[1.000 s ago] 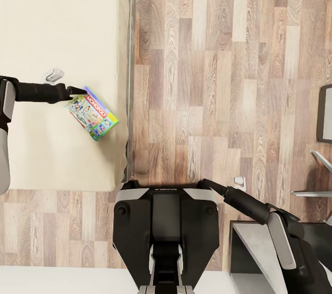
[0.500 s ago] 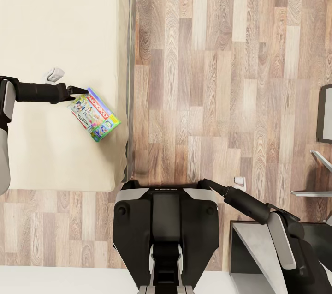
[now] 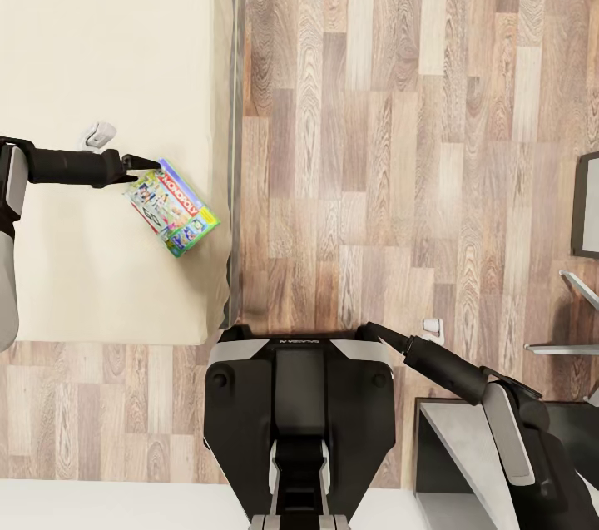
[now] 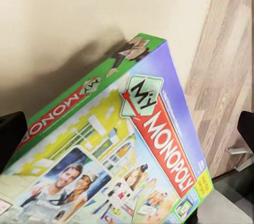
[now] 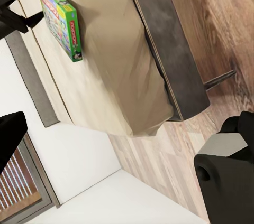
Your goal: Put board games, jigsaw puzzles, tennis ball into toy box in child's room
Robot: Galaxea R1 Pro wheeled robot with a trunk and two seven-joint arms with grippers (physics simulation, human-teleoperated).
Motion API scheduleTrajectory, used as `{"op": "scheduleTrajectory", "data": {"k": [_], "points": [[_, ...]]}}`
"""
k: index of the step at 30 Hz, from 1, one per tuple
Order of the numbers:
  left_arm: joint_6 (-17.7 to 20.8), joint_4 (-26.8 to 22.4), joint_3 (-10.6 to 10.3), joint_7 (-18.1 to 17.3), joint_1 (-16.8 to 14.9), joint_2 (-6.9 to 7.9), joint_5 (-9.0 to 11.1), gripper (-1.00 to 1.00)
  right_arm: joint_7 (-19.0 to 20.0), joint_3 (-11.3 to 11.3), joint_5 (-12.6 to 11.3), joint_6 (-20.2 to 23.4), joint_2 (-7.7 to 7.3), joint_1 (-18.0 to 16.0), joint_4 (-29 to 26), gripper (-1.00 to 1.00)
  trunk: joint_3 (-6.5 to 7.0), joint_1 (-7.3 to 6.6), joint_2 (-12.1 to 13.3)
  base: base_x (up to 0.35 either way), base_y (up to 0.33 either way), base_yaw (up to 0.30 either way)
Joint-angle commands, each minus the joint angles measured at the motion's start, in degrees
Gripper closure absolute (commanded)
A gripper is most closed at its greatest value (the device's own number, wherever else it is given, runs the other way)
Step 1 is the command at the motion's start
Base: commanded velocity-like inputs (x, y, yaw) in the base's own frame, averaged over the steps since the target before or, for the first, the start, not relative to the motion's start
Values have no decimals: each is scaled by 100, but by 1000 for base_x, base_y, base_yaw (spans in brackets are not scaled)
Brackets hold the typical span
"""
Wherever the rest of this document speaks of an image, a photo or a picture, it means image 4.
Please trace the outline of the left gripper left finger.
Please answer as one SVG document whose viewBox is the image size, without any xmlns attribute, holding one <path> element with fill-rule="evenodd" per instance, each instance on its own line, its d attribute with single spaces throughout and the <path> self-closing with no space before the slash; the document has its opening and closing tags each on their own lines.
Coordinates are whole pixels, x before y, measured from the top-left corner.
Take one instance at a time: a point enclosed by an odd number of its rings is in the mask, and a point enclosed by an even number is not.
<svg viewBox="0 0 254 224">
<path fill-rule="evenodd" d="M 0 117 L 0 174 L 27 131 L 23 111 Z"/>
</svg>

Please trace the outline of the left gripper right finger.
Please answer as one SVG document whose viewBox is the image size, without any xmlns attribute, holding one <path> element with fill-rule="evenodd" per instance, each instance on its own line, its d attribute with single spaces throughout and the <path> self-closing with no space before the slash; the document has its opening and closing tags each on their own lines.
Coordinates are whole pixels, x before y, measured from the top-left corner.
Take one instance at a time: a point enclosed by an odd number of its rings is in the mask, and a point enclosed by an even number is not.
<svg viewBox="0 0 254 224">
<path fill-rule="evenodd" d="M 254 113 L 242 111 L 237 125 L 238 132 L 254 153 Z"/>
</svg>

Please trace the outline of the board game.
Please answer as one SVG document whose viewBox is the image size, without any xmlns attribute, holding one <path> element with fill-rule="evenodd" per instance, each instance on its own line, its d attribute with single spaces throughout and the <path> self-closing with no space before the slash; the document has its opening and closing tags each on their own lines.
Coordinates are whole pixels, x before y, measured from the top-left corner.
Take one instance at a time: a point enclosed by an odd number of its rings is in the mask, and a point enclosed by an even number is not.
<svg viewBox="0 0 254 224">
<path fill-rule="evenodd" d="M 139 33 L 26 122 L 0 224 L 183 224 L 213 191 L 166 38 Z"/>
</svg>

